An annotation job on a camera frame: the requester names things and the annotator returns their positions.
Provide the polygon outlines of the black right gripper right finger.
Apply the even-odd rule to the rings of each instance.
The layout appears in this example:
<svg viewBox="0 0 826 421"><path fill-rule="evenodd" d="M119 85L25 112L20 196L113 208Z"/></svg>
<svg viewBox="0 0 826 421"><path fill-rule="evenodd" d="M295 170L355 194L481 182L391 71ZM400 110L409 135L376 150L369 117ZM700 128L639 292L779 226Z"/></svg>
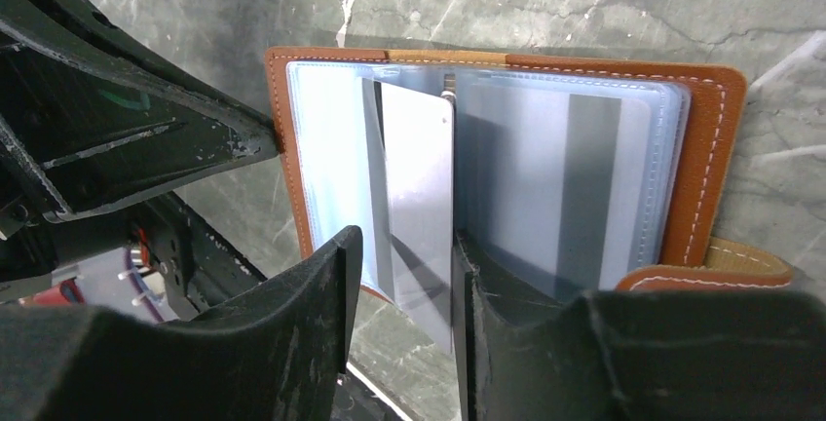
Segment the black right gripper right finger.
<svg viewBox="0 0 826 421"><path fill-rule="evenodd" d="M467 420L821 420L825 307L789 291L542 294L453 244Z"/></svg>

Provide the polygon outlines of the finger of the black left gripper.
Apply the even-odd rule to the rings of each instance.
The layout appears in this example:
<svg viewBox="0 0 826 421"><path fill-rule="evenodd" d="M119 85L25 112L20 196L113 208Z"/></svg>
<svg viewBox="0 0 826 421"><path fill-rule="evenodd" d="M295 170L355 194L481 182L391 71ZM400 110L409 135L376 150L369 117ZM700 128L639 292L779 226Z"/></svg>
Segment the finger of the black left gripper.
<svg viewBox="0 0 826 421"><path fill-rule="evenodd" d="M271 120L88 0L1 0L1 200L52 222L278 155Z"/></svg>

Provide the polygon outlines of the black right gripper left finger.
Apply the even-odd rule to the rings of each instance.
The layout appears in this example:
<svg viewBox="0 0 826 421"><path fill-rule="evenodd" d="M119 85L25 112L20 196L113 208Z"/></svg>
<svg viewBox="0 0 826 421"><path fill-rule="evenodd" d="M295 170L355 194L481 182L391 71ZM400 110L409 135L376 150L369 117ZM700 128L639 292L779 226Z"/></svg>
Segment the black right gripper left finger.
<svg viewBox="0 0 826 421"><path fill-rule="evenodd" d="M308 258L191 321L91 305L1 309L5 420L327 420L346 369L363 238Z"/></svg>

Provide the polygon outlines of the brown leather card holder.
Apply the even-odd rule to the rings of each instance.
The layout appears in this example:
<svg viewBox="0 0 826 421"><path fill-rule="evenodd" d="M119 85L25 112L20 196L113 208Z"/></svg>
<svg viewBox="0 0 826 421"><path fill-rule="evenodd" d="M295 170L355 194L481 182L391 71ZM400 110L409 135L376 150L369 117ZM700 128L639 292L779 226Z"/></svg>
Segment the brown leather card holder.
<svg viewBox="0 0 826 421"><path fill-rule="evenodd" d="M302 257L312 250L311 221L300 178L296 117L287 106L286 66L299 60L345 63L459 64L570 76L619 77L682 83L693 98L676 172L676 194L665 223L661 264L632 272L619 289L769 289L790 284L790 266L778 257L711 235L725 185L746 82L719 64L662 63L579 57L548 57L465 50L375 50L273 47L264 57L286 187Z"/></svg>

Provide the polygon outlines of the white credit card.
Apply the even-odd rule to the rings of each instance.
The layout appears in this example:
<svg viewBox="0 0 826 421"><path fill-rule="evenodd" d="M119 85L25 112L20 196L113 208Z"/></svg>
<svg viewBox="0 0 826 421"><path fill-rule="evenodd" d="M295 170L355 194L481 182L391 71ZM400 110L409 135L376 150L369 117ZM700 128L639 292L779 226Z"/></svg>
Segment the white credit card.
<svg viewBox="0 0 826 421"><path fill-rule="evenodd" d="M476 84L461 164L470 234L559 300L626 271L655 110L644 94Z"/></svg>
<svg viewBox="0 0 826 421"><path fill-rule="evenodd" d="M376 82L394 303L446 354L453 351L454 106Z"/></svg>

